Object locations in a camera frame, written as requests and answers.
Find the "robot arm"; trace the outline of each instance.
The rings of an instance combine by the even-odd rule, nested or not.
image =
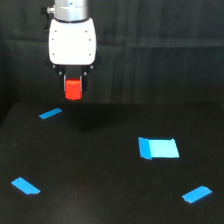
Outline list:
[[[47,15],[48,21],[49,14],[54,14],[45,28],[45,32],[49,32],[49,54],[45,64],[60,75],[67,99],[81,99],[89,73],[102,64],[88,0],[55,0],[53,7],[41,8],[41,12]],[[81,66],[80,78],[67,80],[66,65]]]

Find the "blue paper piece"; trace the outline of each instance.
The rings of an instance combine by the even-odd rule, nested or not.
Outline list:
[[[18,179],[11,182],[15,187],[23,191],[25,194],[38,194],[40,190],[35,188],[33,185],[25,181],[23,178],[19,177]]]
[[[179,152],[174,139],[149,140],[152,158],[179,158]]]
[[[145,159],[152,159],[150,148],[149,148],[149,140],[144,138],[138,138],[138,142],[139,142],[141,157]]]
[[[46,118],[49,118],[49,117],[51,117],[51,116],[53,116],[55,114],[58,114],[60,112],[62,112],[62,110],[59,109],[59,108],[56,108],[54,110],[48,111],[48,112],[46,112],[44,114],[41,114],[39,117],[42,118],[42,119],[46,119]]]
[[[209,190],[207,187],[201,186],[201,187],[183,195],[182,198],[184,198],[184,200],[189,203],[193,203],[193,202],[205,197],[206,195],[208,195],[210,193],[212,193],[211,190]]]
[[[141,157],[152,158],[179,158],[179,152],[174,139],[149,140],[138,138]]]

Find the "black backdrop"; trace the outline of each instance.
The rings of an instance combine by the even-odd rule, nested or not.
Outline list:
[[[8,97],[66,102],[46,68],[40,7],[53,0],[1,0],[0,37]],[[222,0],[90,0],[102,68],[84,103],[198,103],[224,99]],[[79,75],[79,69],[70,69]]]

